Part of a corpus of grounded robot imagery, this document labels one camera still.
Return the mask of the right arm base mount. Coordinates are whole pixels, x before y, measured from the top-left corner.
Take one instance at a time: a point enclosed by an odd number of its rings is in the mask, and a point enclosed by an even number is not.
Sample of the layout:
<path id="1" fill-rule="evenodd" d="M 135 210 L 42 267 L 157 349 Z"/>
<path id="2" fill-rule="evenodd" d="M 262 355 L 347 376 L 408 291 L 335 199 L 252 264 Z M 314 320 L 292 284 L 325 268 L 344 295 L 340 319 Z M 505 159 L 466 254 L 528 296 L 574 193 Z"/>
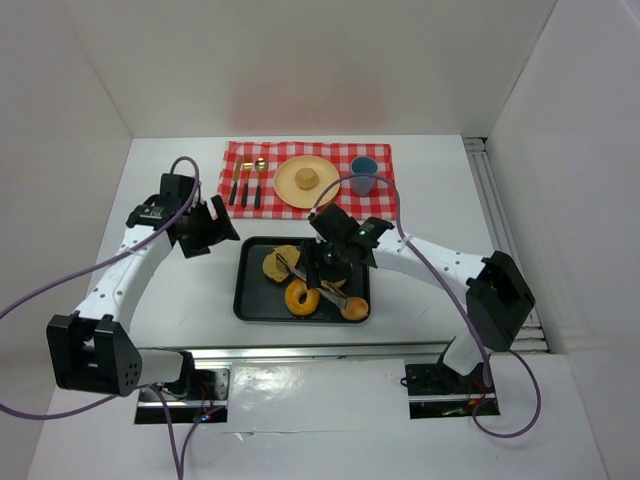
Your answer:
<path id="1" fill-rule="evenodd" d="M 482 364 L 467 376 L 436 363 L 407 364 L 400 384 L 412 420 L 470 417 L 475 408 L 479 416 L 500 413 L 495 388 L 484 384 Z"/>

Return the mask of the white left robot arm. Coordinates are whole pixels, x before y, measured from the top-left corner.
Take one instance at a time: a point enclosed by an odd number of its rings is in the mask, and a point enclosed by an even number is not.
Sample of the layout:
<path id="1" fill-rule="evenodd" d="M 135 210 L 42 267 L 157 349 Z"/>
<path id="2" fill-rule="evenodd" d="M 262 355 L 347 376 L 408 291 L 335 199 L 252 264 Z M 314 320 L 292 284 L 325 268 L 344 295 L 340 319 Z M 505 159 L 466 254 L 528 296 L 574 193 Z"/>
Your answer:
<path id="1" fill-rule="evenodd" d="M 52 317 L 46 336 L 59 388 L 118 396 L 151 384 L 188 389 L 192 355 L 142 350 L 129 330 L 146 287 L 174 248 L 193 258 L 239 238 L 222 198 L 205 202 L 198 191 L 192 177 L 163 174 L 159 192 L 129 214 L 117 261 L 71 314 Z"/>

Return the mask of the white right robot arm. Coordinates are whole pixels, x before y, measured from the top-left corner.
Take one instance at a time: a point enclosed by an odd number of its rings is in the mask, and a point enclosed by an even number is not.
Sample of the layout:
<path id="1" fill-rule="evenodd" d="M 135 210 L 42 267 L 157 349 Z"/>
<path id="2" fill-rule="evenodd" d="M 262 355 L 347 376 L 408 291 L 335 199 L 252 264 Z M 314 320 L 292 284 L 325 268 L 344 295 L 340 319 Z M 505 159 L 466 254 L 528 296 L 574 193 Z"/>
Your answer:
<path id="1" fill-rule="evenodd" d="M 483 257 L 410 236 L 399 224 L 370 217 L 358 222 L 332 203 L 312 210 L 315 238 L 302 243 L 307 284 L 344 279 L 357 266 L 395 271 L 441 288 L 461 314 L 466 331 L 441 355 L 460 376 L 484 367 L 489 355 L 508 351 L 535 306 L 535 297 L 514 259 L 501 251 Z"/>

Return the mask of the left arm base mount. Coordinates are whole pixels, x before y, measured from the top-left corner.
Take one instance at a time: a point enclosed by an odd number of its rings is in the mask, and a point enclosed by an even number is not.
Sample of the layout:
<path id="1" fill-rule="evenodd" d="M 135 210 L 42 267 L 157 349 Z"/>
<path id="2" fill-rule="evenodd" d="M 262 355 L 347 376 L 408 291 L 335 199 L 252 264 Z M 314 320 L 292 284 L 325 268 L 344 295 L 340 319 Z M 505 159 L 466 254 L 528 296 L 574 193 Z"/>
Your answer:
<path id="1" fill-rule="evenodd" d="M 171 390 L 160 386 L 160 395 L 166 402 L 171 421 L 190 424 L 196 420 L 204 424 L 226 423 L 228 419 L 228 395 L 230 369 L 227 366 L 213 369 L 196 369 L 186 390 Z M 140 391 L 134 417 L 136 425 L 160 425 L 166 423 L 163 404 L 159 396 L 146 388 Z"/>

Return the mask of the small round tan muffin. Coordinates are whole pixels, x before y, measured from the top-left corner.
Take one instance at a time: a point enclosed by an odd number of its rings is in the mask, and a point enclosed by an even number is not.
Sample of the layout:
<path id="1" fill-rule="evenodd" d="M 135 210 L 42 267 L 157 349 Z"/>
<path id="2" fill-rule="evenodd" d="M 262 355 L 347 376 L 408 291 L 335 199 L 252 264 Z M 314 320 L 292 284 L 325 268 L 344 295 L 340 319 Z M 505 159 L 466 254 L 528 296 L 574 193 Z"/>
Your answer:
<path id="1" fill-rule="evenodd" d="M 319 183 L 319 176 L 312 168 L 301 168 L 294 175 L 296 186 L 304 191 L 311 190 Z"/>

